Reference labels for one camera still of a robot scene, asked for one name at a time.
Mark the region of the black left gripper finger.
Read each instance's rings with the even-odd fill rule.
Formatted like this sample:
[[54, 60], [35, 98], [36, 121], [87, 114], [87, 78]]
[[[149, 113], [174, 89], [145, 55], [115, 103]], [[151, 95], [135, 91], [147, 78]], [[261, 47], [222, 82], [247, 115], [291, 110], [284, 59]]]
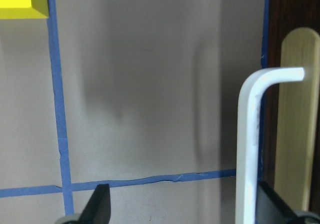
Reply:
[[82, 211], [78, 222], [93, 224], [108, 224], [110, 217], [110, 186], [108, 184], [99, 184], [96, 186], [87, 205]]

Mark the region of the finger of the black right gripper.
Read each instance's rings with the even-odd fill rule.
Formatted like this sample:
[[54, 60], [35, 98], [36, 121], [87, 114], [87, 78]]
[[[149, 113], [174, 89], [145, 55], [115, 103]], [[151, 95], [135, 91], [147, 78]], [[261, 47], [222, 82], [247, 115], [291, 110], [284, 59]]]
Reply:
[[264, 181], [257, 186], [256, 223], [290, 223], [297, 218], [294, 211]]

